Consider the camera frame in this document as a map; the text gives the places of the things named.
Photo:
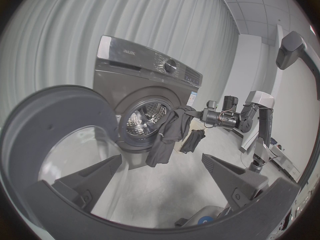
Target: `dark clothing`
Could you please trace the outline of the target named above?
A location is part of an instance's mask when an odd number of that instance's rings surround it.
[[[159,130],[146,159],[148,166],[167,164],[174,149],[174,143],[183,140],[188,135],[193,116],[185,114],[186,111],[195,111],[195,109],[190,106],[176,107],[155,124],[154,128]]]
[[[205,137],[204,130],[192,130],[189,138],[183,143],[180,152],[187,154],[189,151],[193,153],[198,143]]]

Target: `blue circle logo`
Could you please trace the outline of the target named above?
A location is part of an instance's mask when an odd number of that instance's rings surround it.
[[[203,216],[202,218],[200,218],[198,220],[198,225],[203,224],[203,223],[207,223],[207,222],[211,222],[213,220],[214,219],[212,217],[210,217],[210,216]]]

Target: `white curtain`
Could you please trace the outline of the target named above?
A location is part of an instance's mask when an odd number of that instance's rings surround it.
[[[201,72],[196,109],[219,100],[238,42],[223,0],[25,0],[0,40],[0,126],[37,90],[92,88],[102,35],[151,47]]]

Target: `cable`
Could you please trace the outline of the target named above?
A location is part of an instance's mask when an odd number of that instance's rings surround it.
[[[243,153],[241,152],[241,154],[240,154],[241,162],[242,162],[242,154],[243,154]],[[242,164],[243,164],[243,166],[244,166],[245,168],[248,168],[248,167],[245,166],[245,164],[244,164],[243,162],[242,162]]]
[[[272,110],[272,113],[273,113],[273,108],[269,108],[269,107],[257,107],[257,108],[253,108],[252,105],[243,105],[244,107],[247,106],[247,107],[252,107],[252,109],[250,109],[249,111],[251,110],[263,110],[263,109],[269,109],[269,110]]]
[[[230,111],[230,110],[233,110],[234,109],[234,107],[232,106],[230,109],[228,109],[228,110],[225,110],[225,111],[221,111],[221,113],[219,114],[219,116],[218,116],[218,119],[220,120],[220,121],[226,121],[226,119],[224,119],[224,120],[222,120],[221,118],[220,118],[220,116],[223,114],[223,113],[225,113],[225,112],[228,112],[228,111]]]
[[[223,119],[223,120],[221,120],[221,122],[228,121],[228,120],[230,120],[230,119],[232,119],[232,118],[235,118],[235,116],[232,116],[232,117],[227,118],[227,119]]]
[[[269,161],[271,161],[271,160],[273,160],[273,159],[275,159],[275,158],[279,158],[280,156],[279,155],[276,155],[275,157],[273,157],[273,158],[269,158]]]
[[[211,127],[206,127],[206,122],[204,122],[203,125],[204,125],[204,127],[207,128],[207,129],[214,128],[214,125],[211,126]]]

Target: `control panel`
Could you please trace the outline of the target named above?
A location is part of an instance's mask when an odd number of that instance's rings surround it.
[[[200,87],[202,74],[166,54],[124,39],[102,36],[98,59],[132,70],[149,70]]]

